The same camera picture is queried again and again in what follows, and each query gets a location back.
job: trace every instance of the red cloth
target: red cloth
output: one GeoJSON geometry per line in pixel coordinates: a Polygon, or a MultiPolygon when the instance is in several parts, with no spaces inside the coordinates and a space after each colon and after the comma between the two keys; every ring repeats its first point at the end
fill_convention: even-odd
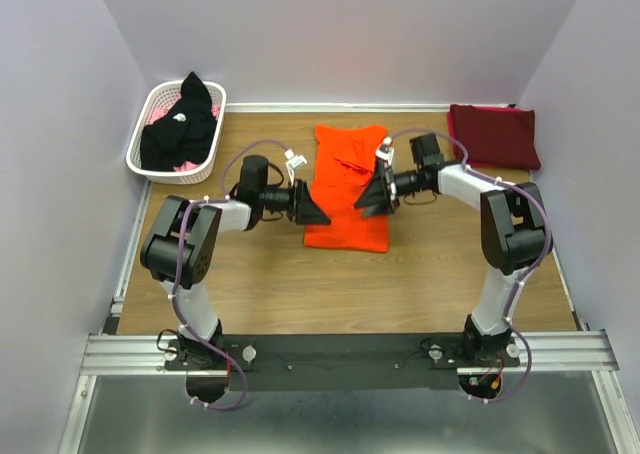
{"type": "MultiPolygon", "coordinates": [[[[451,136],[469,151],[469,164],[540,169],[534,144],[534,111],[452,104],[447,122],[451,136]]],[[[455,146],[453,153],[456,159],[462,159],[455,146]]]]}
{"type": "Polygon", "coordinates": [[[334,129],[316,126],[318,154],[311,196],[331,218],[330,226],[305,226],[304,245],[327,249],[387,252],[387,216],[362,218],[353,205],[371,180],[383,126],[334,129]]]}

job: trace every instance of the wooden surface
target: wooden surface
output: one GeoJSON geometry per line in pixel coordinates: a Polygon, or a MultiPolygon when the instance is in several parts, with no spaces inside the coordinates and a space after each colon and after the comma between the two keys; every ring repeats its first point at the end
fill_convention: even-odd
{"type": "MultiPolygon", "coordinates": [[[[240,149],[276,138],[304,154],[298,177],[313,179],[316,124],[355,128],[371,124],[389,132],[430,127],[446,132],[440,113],[227,114],[209,179],[192,186],[153,186],[143,240],[169,194],[191,199],[220,196],[223,168],[240,149]]],[[[412,167],[409,137],[396,141],[396,169],[412,167]]],[[[447,158],[451,147],[441,142],[447,158]]],[[[284,167],[277,147],[252,151],[284,167]]],[[[240,162],[227,180],[237,180],[240,162]]],[[[489,170],[524,181],[526,172],[489,170]]],[[[415,201],[428,199],[421,194],[415,201]]],[[[282,220],[250,232],[227,232],[216,241],[206,283],[226,332],[352,333],[459,331],[475,306],[487,265],[480,248],[480,216],[460,201],[439,197],[427,206],[402,206],[390,218],[386,254],[305,248],[303,227],[282,220]]],[[[573,330],[571,312],[552,257],[534,273],[514,316],[525,331],[573,330]]],[[[157,334],[175,328],[167,296],[136,257],[119,334],[157,334]]]]}

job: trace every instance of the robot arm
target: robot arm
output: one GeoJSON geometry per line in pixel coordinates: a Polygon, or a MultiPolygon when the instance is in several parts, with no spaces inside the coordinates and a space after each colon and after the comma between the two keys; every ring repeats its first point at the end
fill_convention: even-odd
{"type": "MultiPolygon", "coordinates": [[[[246,156],[231,199],[199,201],[199,205],[192,207],[187,224],[189,237],[182,249],[181,289],[175,299],[176,260],[180,255],[178,234],[191,202],[169,196],[143,244],[141,264],[161,282],[169,298],[174,300],[176,314],[187,320],[201,339],[210,341],[220,331],[218,317],[211,309],[202,282],[209,270],[219,233],[252,229],[262,219],[264,210],[283,212],[296,224],[331,222],[311,199],[306,182],[295,179],[286,188],[269,185],[268,168],[267,158],[246,156]]],[[[186,338],[198,340],[184,325],[180,326],[179,332],[186,338]]]]}
{"type": "Polygon", "coordinates": [[[539,190],[530,182],[508,189],[456,161],[445,162],[435,134],[410,144],[416,169],[396,174],[391,139],[385,140],[376,153],[373,178],[355,207],[365,208],[365,217],[390,214],[400,197],[431,190],[480,211],[482,251],[489,266],[479,302],[465,323],[462,349],[470,361],[495,356],[511,338],[509,320],[530,267],[544,249],[544,221],[531,202],[542,205],[539,190]]]}

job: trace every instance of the white laundry basket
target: white laundry basket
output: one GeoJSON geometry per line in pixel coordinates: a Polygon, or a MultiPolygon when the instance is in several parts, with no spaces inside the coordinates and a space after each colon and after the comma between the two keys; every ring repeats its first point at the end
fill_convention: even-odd
{"type": "Polygon", "coordinates": [[[213,168],[213,161],[216,157],[216,150],[218,142],[220,141],[220,129],[222,128],[222,121],[224,117],[224,108],[227,103],[227,93],[222,86],[215,82],[204,82],[207,86],[207,90],[211,95],[213,105],[220,106],[220,115],[218,116],[218,123],[216,124],[216,132],[213,135],[213,142],[211,143],[211,150],[206,161],[197,168],[186,172],[161,172],[161,171],[146,171],[142,169],[142,162],[140,161],[140,139],[142,137],[142,130],[144,126],[149,123],[151,114],[155,109],[169,109],[178,99],[180,99],[180,86],[182,81],[170,81],[160,84],[153,91],[149,93],[149,97],[144,103],[142,113],[136,123],[136,128],[131,136],[129,142],[129,149],[127,149],[127,165],[136,174],[146,176],[150,181],[160,182],[162,184],[196,184],[204,181],[211,174],[213,168]]]}

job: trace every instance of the dark red towel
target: dark red towel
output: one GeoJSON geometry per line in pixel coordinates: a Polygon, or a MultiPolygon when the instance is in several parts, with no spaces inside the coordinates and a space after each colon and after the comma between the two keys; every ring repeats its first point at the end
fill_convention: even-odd
{"type": "MultiPolygon", "coordinates": [[[[534,145],[534,111],[452,104],[450,132],[469,151],[470,164],[540,169],[534,145]]],[[[454,146],[454,155],[462,153],[454,146]]]]}

